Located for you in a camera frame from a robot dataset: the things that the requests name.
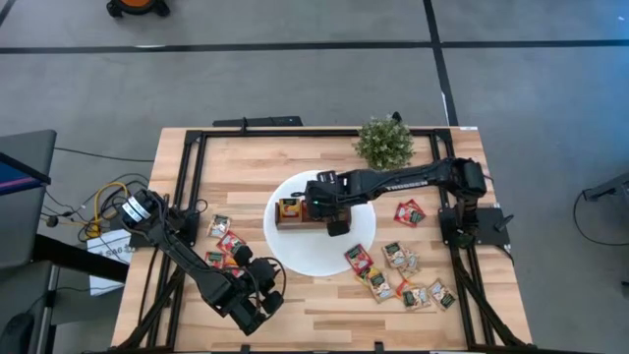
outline white circular plate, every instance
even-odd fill
[[[330,237],[324,225],[320,230],[277,230],[275,203],[291,198],[293,192],[304,192],[306,182],[315,180],[318,172],[299,173],[277,187],[264,210],[264,237],[284,266],[303,275],[329,276],[350,268],[345,259],[350,248],[361,244],[366,251],[370,249],[375,236],[375,212],[371,203],[352,206],[350,232],[336,237]]]

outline green plant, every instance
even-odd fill
[[[413,136],[409,128],[391,119],[372,118],[363,125],[356,144],[358,156],[367,160],[370,168],[390,170],[409,164],[413,156]]]

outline black floor stripe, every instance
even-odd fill
[[[444,41],[442,48],[570,48],[629,46],[629,39]]]
[[[13,4],[16,3],[16,1],[18,0],[7,0],[7,3],[4,4],[2,11],[0,11],[0,27],[2,27],[2,23],[4,23],[4,20],[9,15],[9,11],[11,11],[11,8],[13,7]]]
[[[230,52],[334,49],[415,49],[431,48],[427,41],[344,41],[250,44],[194,44],[163,46],[85,46],[85,47],[12,47],[0,48],[0,54],[90,54],[90,53],[163,53]]]
[[[450,126],[458,126],[459,118],[456,116],[456,109],[454,108],[454,97],[452,96],[452,88],[450,87],[448,70],[445,67],[443,50],[439,45],[441,41],[439,39],[439,31],[436,27],[436,17],[434,16],[434,9],[432,8],[432,2],[430,0],[424,0],[424,9],[426,10],[426,19],[429,24],[430,42],[434,44],[434,47],[432,48],[432,54],[434,55],[434,63],[436,65],[437,76],[439,77],[439,86],[441,87],[441,93],[443,94],[447,121]]]

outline computer monitor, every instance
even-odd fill
[[[50,177],[0,152],[0,196],[49,184]]]

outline wooden table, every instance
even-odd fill
[[[150,178],[151,190],[173,194],[186,130],[162,131]],[[451,132],[455,154],[479,161],[488,174],[479,132],[459,128],[452,128]],[[201,215],[195,250],[204,255],[214,249],[216,239],[206,238],[205,230],[212,214],[218,212],[232,217],[231,230],[248,242],[256,257],[272,256],[262,232],[262,216],[272,192],[285,179],[305,170],[365,168],[365,162],[356,156],[352,147],[356,141],[357,138],[209,139],[200,184],[200,198],[209,202],[209,209]],[[441,148],[441,155],[445,156],[444,147]],[[191,156],[196,156],[194,149]],[[415,138],[415,152],[413,165],[432,162],[427,138]],[[192,176],[193,168],[191,162],[188,176]],[[495,203],[489,181],[487,187],[488,192],[480,204]],[[397,204],[411,198],[428,215],[416,229],[393,221]],[[422,271],[413,277],[414,282],[430,285],[439,277],[451,289],[456,289],[449,252],[441,243],[436,188],[385,194],[373,202],[373,207],[377,230],[370,254],[375,265],[387,272],[393,286],[397,286],[401,278],[397,271],[385,267],[380,248],[391,241],[402,241],[420,257]],[[487,299],[513,332],[530,342],[511,262],[494,247],[477,249]],[[144,249],[133,255],[113,345],[126,339],[137,324],[151,253],[152,250]],[[154,297],[160,257],[161,253],[148,289],[147,308]],[[375,341],[383,341],[387,350],[465,348],[458,304],[446,312],[433,305],[415,313],[406,312],[398,299],[377,304],[351,270],[328,277],[303,276],[288,270],[287,278],[284,306],[257,332],[244,336],[229,317],[221,319],[202,301],[197,286],[187,277],[176,350],[239,350],[243,343],[251,344],[252,350],[373,350]],[[470,303],[477,342],[483,342],[478,309],[472,298]],[[164,311],[157,343],[165,341],[168,315],[168,311]]]

